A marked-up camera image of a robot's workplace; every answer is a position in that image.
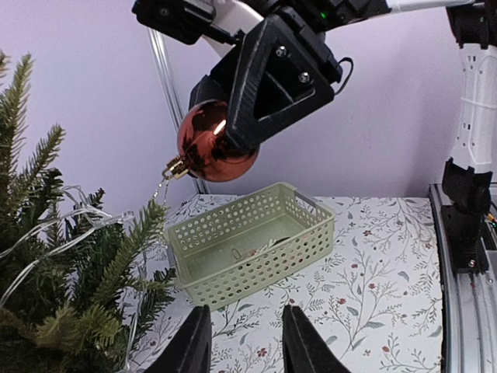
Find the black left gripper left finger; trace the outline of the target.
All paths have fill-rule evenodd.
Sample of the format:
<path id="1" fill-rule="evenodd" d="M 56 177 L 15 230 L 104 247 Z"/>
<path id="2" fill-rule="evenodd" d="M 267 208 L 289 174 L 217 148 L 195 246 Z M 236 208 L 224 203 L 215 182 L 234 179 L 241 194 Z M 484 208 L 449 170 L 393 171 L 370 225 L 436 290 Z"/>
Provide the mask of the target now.
<path id="1" fill-rule="evenodd" d="M 146 373 L 210 372 L 212 324 L 210 308 L 196 306 Z"/>

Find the red bauble ornament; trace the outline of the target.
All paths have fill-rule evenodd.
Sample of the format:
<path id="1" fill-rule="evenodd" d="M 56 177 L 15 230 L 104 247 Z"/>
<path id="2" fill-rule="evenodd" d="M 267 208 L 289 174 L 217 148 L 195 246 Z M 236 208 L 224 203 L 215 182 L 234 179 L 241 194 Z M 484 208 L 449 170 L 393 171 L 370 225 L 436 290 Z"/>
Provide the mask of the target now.
<path id="1" fill-rule="evenodd" d="M 239 150 L 226 135 L 228 105 L 207 100 L 189 110 L 177 134 L 178 155 L 162 171 L 166 180 L 190 175 L 223 183 L 244 175 L 254 165 L 259 148 Z"/>

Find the pale green perforated basket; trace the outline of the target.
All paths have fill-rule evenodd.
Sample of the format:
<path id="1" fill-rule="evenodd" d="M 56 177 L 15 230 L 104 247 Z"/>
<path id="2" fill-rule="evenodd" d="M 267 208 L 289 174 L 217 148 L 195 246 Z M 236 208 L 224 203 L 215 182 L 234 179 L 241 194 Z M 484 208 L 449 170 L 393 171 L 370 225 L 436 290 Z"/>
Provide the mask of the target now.
<path id="1" fill-rule="evenodd" d="M 216 310 L 288 277 L 333 251 L 335 212 L 275 183 L 166 230 L 178 286 Z"/>

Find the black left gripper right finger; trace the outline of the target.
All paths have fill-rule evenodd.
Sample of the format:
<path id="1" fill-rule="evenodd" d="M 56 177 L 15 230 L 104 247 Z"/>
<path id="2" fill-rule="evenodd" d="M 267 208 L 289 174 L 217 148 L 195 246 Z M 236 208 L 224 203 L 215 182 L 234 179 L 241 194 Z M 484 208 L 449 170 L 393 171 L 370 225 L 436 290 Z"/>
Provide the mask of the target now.
<path id="1" fill-rule="evenodd" d="M 349 373 L 300 307 L 286 305 L 282 320 L 284 372 Z"/>

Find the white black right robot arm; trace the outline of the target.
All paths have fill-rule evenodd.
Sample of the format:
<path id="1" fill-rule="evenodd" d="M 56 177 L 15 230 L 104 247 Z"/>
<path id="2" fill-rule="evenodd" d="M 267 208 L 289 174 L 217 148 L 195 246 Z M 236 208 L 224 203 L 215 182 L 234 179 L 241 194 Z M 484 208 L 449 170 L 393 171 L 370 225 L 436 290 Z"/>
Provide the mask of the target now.
<path id="1" fill-rule="evenodd" d="M 439 181 L 451 266 L 484 273 L 496 127 L 494 1 L 225 1 L 236 44 L 189 101 L 228 106 L 228 141 L 281 148 L 314 193 L 408 196 Z"/>

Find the clear wire fairy lights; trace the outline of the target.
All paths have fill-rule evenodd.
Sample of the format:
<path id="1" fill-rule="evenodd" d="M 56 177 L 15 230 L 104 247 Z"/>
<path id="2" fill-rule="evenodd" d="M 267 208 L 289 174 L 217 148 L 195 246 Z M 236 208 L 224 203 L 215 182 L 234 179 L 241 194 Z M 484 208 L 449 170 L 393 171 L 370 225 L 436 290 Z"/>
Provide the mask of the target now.
<path id="1" fill-rule="evenodd" d="M 103 210 L 102 190 L 66 187 L 38 211 L 31 204 L 1 254 L 1 369 L 115 372 L 128 368 L 130 322 L 124 301 L 136 284 L 134 213 Z"/>

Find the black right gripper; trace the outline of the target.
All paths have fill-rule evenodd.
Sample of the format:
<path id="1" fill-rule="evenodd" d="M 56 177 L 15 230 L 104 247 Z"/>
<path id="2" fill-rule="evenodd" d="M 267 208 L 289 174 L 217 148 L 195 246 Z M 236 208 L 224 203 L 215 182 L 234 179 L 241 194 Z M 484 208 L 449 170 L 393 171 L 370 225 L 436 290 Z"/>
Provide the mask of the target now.
<path id="1" fill-rule="evenodd" d="M 216 1 L 214 25 L 235 37 L 209 44 L 220 61 L 193 87 L 189 109 L 228 104 L 226 135 L 249 150 L 330 103 L 342 67 L 325 45 L 320 1 Z"/>

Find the small green christmas tree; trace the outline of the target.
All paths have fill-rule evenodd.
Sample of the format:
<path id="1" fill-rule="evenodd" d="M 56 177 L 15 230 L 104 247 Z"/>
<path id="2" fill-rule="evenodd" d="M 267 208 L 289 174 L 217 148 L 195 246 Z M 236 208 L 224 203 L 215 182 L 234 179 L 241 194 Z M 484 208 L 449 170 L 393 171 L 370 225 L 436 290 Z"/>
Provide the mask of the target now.
<path id="1" fill-rule="evenodd" d="M 173 270 L 146 270 L 165 206 L 110 214 L 104 191 L 64 183 L 52 126 L 26 164 L 33 58 L 1 57 L 1 370 L 129 372 L 142 340 L 172 302 Z"/>

